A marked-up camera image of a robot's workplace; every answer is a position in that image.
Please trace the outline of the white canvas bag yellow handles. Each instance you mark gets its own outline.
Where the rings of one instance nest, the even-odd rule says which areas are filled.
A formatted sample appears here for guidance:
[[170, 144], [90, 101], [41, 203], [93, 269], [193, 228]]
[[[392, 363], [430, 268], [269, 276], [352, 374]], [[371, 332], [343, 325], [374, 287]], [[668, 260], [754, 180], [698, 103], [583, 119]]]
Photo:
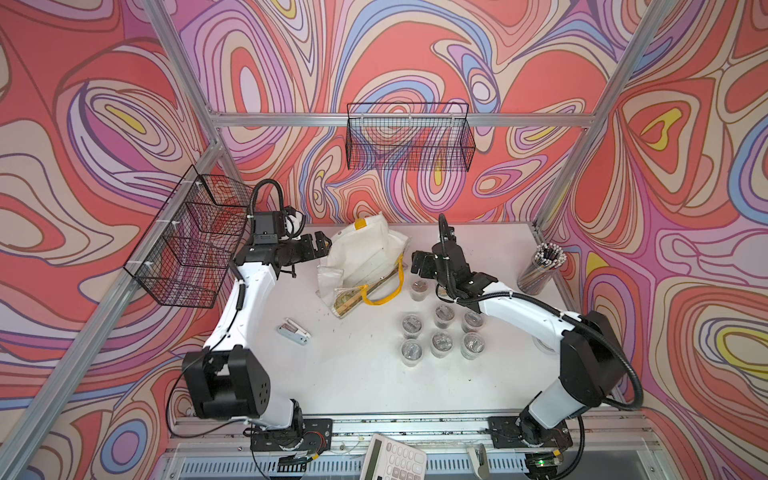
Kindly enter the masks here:
[[331, 237], [317, 270], [318, 297], [338, 318], [361, 304], [388, 303], [403, 289], [408, 243], [383, 214], [356, 219]]

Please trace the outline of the seed jar removed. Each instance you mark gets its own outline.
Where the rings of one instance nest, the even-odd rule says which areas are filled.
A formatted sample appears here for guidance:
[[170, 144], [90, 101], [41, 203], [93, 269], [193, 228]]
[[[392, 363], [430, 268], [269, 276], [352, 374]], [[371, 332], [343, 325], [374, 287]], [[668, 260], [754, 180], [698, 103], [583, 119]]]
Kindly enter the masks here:
[[475, 360], [486, 350], [485, 339], [477, 332], [465, 333], [461, 340], [461, 353], [467, 360]]
[[439, 329], [447, 329], [455, 319], [454, 310], [448, 305], [439, 305], [434, 310], [434, 324]]

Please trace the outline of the seed jar purple label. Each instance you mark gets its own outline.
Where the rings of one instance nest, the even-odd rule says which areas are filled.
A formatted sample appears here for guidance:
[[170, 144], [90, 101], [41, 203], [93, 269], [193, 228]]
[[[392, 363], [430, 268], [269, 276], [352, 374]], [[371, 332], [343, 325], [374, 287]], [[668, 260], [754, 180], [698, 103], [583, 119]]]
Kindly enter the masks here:
[[404, 315], [400, 325], [405, 339], [417, 339], [423, 331], [421, 317], [415, 313]]

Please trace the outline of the seed jar green label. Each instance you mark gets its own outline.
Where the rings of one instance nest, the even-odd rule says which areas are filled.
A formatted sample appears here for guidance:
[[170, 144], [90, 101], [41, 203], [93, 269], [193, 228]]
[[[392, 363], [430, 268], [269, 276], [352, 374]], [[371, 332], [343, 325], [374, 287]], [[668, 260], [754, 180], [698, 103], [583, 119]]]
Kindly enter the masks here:
[[423, 358], [423, 348], [416, 339], [406, 339], [399, 349], [400, 358], [407, 367], [415, 367]]

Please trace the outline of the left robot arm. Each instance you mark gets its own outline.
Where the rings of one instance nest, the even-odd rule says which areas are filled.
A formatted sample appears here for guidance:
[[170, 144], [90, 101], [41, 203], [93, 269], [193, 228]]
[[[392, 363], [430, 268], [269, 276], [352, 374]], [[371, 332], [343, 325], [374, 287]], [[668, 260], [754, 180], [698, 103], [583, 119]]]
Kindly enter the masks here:
[[299, 403], [273, 390], [257, 359], [255, 341], [279, 278], [295, 276], [297, 265], [329, 253], [331, 240], [322, 232], [305, 232], [305, 224], [305, 215], [286, 204], [276, 180], [261, 180], [251, 191], [247, 239], [229, 263], [234, 290], [204, 346], [187, 353], [182, 362], [180, 377], [197, 418], [243, 420], [262, 432], [302, 434]]

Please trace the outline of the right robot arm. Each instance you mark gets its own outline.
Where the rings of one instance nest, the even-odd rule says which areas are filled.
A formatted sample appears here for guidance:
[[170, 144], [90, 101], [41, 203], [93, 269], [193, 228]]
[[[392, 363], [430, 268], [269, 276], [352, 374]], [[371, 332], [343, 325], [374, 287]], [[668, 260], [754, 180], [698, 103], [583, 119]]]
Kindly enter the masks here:
[[443, 214], [438, 228], [439, 241], [432, 249], [412, 254], [411, 272], [435, 280], [445, 291], [437, 295], [440, 300], [503, 320], [559, 356], [558, 378], [515, 420], [523, 444], [542, 446], [565, 420], [603, 404], [623, 411], [641, 409], [640, 376], [604, 315], [562, 311], [472, 270]]

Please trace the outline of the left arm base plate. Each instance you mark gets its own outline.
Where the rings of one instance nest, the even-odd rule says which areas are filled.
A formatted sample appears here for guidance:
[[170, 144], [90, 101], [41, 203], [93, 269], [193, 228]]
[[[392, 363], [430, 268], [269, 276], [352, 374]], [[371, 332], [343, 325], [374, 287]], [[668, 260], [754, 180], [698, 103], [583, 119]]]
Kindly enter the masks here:
[[322, 453], [332, 443], [333, 420], [331, 418], [294, 419], [286, 429], [266, 430], [258, 426], [243, 431], [250, 439], [254, 452], [308, 452]]

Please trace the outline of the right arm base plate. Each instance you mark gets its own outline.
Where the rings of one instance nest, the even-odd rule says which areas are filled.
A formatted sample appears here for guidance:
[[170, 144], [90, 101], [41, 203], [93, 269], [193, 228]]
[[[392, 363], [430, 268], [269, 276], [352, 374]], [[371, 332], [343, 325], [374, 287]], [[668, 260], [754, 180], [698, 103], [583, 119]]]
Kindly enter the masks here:
[[491, 416], [488, 418], [488, 434], [496, 449], [558, 449], [567, 450], [573, 440], [564, 421], [547, 429], [535, 420], [523, 416]]

